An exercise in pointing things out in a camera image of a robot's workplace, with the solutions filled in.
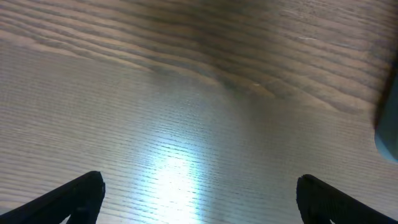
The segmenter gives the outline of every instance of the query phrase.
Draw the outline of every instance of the blue object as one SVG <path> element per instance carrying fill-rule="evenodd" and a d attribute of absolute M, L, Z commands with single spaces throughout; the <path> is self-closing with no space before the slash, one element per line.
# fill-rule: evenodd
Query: blue object
<path fill-rule="evenodd" d="M 398 162 L 398 76 L 392 84 L 374 140 L 378 151 L 385 158 Z"/>

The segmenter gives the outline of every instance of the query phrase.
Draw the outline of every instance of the wooden surface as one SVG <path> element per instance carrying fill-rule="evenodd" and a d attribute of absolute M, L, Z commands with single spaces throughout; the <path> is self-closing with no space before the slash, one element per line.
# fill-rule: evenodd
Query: wooden surface
<path fill-rule="evenodd" d="M 301 223 L 312 174 L 398 219 L 383 1 L 0 2 L 0 211 L 90 170 L 98 223 Z"/>
<path fill-rule="evenodd" d="M 397 12 L 394 0 L 5 0 L 0 37 L 372 114 L 396 52 Z"/>

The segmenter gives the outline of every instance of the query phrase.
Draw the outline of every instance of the blue container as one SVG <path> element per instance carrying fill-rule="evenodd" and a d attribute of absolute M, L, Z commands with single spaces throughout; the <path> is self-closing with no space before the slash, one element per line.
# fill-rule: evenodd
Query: blue container
<path fill-rule="evenodd" d="M 385 158 L 398 162 L 398 76 L 392 84 L 374 140 L 377 149 Z"/>

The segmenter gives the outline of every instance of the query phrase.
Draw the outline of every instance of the wooden table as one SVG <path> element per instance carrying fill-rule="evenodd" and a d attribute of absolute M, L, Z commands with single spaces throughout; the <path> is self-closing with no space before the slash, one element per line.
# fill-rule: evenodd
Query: wooden table
<path fill-rule="evenodd" d="M 0 208 L 90 170 L 98 223 L 300 223 L 313 174 L 398 218 L 374 146 L 393 0 L 0 2 Z"/>

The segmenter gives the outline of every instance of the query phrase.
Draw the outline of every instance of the rounded corner of blue object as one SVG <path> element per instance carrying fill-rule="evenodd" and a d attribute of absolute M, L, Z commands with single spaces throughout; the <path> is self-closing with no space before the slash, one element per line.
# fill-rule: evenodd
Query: rounded corner of blue object
<path fill-rule="evenodd" d="M 398 159 L 396 159 L 393 156 L 393 152 L 390 151 L 386 145 L 383 143 L 383 140 L 381 139 L 381 137 L 378 135 L 378 133 L 376 132 L 376 134 L 374 135 L 374 142 L 376 143 L 376 148 L 379 151 L 379 153 L 386 159 L 389 159 L 391 161 L 394 162 L 398 162 Z"/>

